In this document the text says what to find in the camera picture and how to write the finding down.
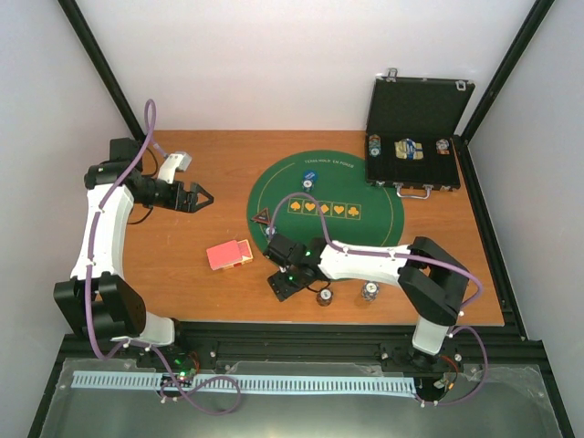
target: silver handle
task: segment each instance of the silver handle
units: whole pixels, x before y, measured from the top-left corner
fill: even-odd
[[[428,199],[430,197],[430,191],[432,190],[431,185],[424,185],[424,189],[426,189],[426,195],[420,196],[419,194],[402,194],[402,187],[403,184],[401,182],[395,182],[393,184],[395,186],[395,191],[400,198],[407,198],[407,199]]]

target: transparent plastic sheet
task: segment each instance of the transparent plastic sheet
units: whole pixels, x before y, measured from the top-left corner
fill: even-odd
[[[382,373],[376,365],[239,362],[221,364],[223,370],[225,365],[225,372],[234,377],[400,376]],[[71,389],[74,370],[136,368],[132,360],[68,360],[42,437],[561,437],[544,382],[538,369],[530,366],[491,366],[481,393],[455,407],[421,409],[413,399],[369,395],[245,395],[236,412],[222,417],[202,414],[185,402],[160,404],[154,391]],[[465,367],[444,400],[464,396],[481,377],[480,366]],[[195,398],[219,410],[233,402],[231,394]]]

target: metal frame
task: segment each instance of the metal frame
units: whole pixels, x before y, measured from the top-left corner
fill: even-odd
[[[58,2],[75,29],[83,47],[88,52],[132,135],[137,140],[143,140],[144,133],[140,124],[125,99],[120,85],[76,1],[58,0]],[[457,140],[454,146],[505,321],[503,327],[479,328],[478,330],[488,351],[489,362],[537,365],[544,377],[560,429],[564,436],[572,437],[574,433],[569,424],[543,344],[540,341],[527,339],[516,298],[509,282],[503,257],[495,238],[495,231],[468,150],[470,140],[553,3],[553,0],[537,0],[534,3],[475,109],[462,138]],[[233,364],[239,360],[352,361],[378,362],[386,371],[399,371],[406,376],[423,378],[427,374],[381,358],[383,351],[409,348],[413,330],[414,327],[410,326],[182,323],[177,346],[165,349],[165,354],[172,363],[173,355],[184,350],[195,350],[201,359],[202,368],[217,371],[223,370],[224,365]],[[108,346],[109,343],[104,342],[102,349],[106,350]],[[475,344],[474,337],[470,334],[460,334],[455,339],[449,340],[447,349],[453,349],[460,353],[466,363],[480,363],[482,359],[481,351]],[[38,437],[41,433],[63,361],[66,358],[91,357],[93,357],[93,353],[86,341],[72,336],[64,338],[54,369],[49,377],[47,389],[30,429],[29,438]],[[134,358],[140,366],[162,369],[158,358],[151,353],[145,354],[135,349],[129,349],[121,351],[119,357]]]

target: wooden table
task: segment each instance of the wooden table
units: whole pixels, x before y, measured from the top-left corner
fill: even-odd
[[[126,281],[150,312],[182,320],[415,324],[417,313],[402,291],[382,285],[377,299],[368,303],[360,297],[360,280],[335,283],[335,297],[327,308],[320,307],[309,291],[278,302],[266,282],[276,266],[261,256],[247,227],[248,194],[270,165],[293,153],[321,149],[362,156],[363,139],[364,133],[357,131],[157,132],[156,140],[166,151],[187,151],[193,156],[188,171],[177,179],[197,181],[215,202],[196,214],[157,208],[144,223],[128,226]],[[144,158],[144,165],[145,172],[152,170],[151,157]],[[403,206],[401,244],[411,243],[416,235],[428,236],[485,284],[483,296],[465,310],[459,322],[503,325],[466,189],[432,193],[425,201],[404,199]],[[137,205],[130,221],[144,212]],[[255,260],[212,271],[205,249],[232,239],[249,239]],[[474,291],[475,286],[469,285],[467,296]]]

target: green poker mat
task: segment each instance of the green poker mat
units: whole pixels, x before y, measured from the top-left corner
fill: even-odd
[[[252,218],[264,208],[271,218],[282,198],[302,192],[303,175],[308,170],[318,175],[309,194],[320,203],[332,239],[353,245],[399,243],[404,213],[395,189],[367,184],[365,161],[355,155],[307,151],[290,155],[269,167],[249,194],[248,226],[260,251],[267,247],[266,225],[253,222]],[[303,244],[323,235],[317,208],[304,197],[291,198],[282,205],[275,227],[278,233]]]

